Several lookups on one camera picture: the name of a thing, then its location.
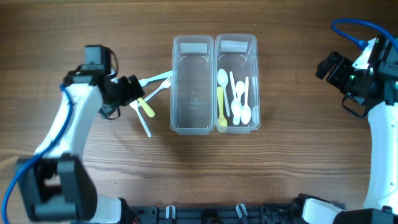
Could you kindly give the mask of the light blue plastic fork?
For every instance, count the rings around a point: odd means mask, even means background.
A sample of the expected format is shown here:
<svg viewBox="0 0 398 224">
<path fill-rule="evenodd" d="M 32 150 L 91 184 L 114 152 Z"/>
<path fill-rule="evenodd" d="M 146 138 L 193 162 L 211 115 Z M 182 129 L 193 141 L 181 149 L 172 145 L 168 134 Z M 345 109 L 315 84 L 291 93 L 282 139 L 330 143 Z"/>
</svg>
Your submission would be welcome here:
<svg viewBox="0 0 398 224">
<path fill-rule="evenodd" d="M 164 73 L 161 73 L 159 75 L 156 75 L 156 76 L 153 76 L 153 77 L 150 77 L 150 78 L 140 79 L 139 83 L 140 83 L 141 87 L 145 87 L 149 83 L 156 82 L 156 81 L 159 81 L 159 80 L 164 80 L 164 79 L 170 77 L 171 75 L 172 75 L 172 71 L 170 70 L 168 72 L 164 72 Z"/>
</svg>

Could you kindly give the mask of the white plastic fork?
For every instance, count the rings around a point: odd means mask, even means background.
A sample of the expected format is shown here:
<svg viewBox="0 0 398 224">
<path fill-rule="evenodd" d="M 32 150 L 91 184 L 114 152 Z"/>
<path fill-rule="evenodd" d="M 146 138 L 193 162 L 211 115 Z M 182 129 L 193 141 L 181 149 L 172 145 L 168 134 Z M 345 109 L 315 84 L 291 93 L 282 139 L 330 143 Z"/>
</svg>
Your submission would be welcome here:
<svg viewBox="0 0 398 224">
<path fill-rule="evenodd" d="M 151 94 L 149 94 L 147 97 L 144 98 L 144 101 L 149 101 L 159 91 L 167 89 L 167 88 L 170 88 L 171 87 L 171 80 L 172 80 L 172 77 L 168 77 L 166 80 L 164 80 L 155 91 L 153 91 Z"/>
<path fill-rule="evenodd" d="M 133 102 L 131 102 L 130 103 L 130 107 L 135 110 L 135 112 L 137 113 L 138 118 L 139 118 L 139 120 L 140 120 L 140 122 L 142 124 L 142 127 L 144 128 L 147 136 L 149 138 L 151 138 L 152 137 L 151 132 L 150 132 L 149 128 L 147 127 L 147 124 L 146 124 L 144 118 L 142 117 L 141 112 L 139 111 L 137 100 L 134 100 Z"/>
</svg>

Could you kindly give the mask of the yellow plastic fork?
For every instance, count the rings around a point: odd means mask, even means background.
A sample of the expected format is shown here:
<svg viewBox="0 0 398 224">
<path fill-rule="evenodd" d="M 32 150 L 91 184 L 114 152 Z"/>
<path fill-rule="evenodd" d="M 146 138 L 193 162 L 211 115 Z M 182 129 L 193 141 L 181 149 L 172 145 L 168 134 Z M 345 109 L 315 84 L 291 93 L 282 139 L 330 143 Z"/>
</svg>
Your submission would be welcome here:
<svg viewBox="0 0 398 224">
<path fill-rule="evenodd" d="M 142 107 L 142 109 L 146 112 L 148 117 L 153 118 L 155 116 L 154 110 L 144 101 L 143 98 L 138 98 L 138 103 Z"/>
</svg>

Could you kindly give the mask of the yellow plastic spoon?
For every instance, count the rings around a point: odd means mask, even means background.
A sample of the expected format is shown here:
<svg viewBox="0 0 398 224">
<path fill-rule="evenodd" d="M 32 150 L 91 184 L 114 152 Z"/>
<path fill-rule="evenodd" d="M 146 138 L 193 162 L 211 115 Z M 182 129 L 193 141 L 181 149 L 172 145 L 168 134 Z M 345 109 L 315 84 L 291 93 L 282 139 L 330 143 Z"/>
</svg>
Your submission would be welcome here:
<svg viewBox="0 0 398 224">
<path fill-rule="evenodd" d="M 218 116 L 218 125 L 221 127 L 227 127 L 228 122 L 224 116 L 224 94 L 223 94 L 223 88 L 221 86 L 217 87 L 217 100 L 218 100 L 218 110 L 219 110 L 219 116 Z"/>
</svg>

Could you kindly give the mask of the white spoon handle up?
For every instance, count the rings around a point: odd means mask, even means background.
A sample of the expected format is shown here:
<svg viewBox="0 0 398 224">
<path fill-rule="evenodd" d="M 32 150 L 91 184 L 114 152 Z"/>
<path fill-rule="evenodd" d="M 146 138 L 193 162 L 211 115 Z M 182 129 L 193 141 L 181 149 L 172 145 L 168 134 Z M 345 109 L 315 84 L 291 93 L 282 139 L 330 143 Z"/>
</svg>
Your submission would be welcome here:
<svg viewBox="0 0 398 224">
<path fill-rule="evenodd" d="M 233 112 L 233 124 L 238 125 L 241 120 L 241 113 L 242 113 L 242 105 L 241 102 L 237 98 L 236 94 L 236 85 L 234 81 L 233 72 L 229 72 L 230 82 L 231 82 L 231 90 L 233 95 L 233 100 L 231 103 L 231 110 Z"/>
</svg>

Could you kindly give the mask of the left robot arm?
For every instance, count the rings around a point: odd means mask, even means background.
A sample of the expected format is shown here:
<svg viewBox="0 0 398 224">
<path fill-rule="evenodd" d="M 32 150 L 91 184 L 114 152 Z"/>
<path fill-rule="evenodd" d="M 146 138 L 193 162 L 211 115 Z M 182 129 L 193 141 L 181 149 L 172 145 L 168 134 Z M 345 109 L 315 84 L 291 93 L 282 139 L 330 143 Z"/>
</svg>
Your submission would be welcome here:
<svg viewBox="0 0 398 224">
<path fill-rule="evenodd" d="M 30 159 L 15 166 L 12 184 L 19 186 L 27 216 L 33 222 L 139 223 L 123 198 L 97 193 L 82 164 L 95 116 L 108 118 L 142 97 L 138 79 L 70 71 L 60 89 L 62 102 L 49 133 Z"/>
</svg>

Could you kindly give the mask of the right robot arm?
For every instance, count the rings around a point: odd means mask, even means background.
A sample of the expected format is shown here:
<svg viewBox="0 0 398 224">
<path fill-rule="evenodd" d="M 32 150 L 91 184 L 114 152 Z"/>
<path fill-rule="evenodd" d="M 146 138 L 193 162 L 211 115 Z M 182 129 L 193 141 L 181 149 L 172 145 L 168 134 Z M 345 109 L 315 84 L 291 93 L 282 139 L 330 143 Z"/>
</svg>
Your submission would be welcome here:
<svg viewBox="0 0 398 224">
<path fill-rule="evenodd" d="M 361 117 L 371 130 L 369 187 L 360 210 L 301 195 L 293 214 L 305 223 L 397 223 L 397 50 L 379 35 L 354 62 L 332 52 L 315 75 L 364 107 Z"/>
</svg>

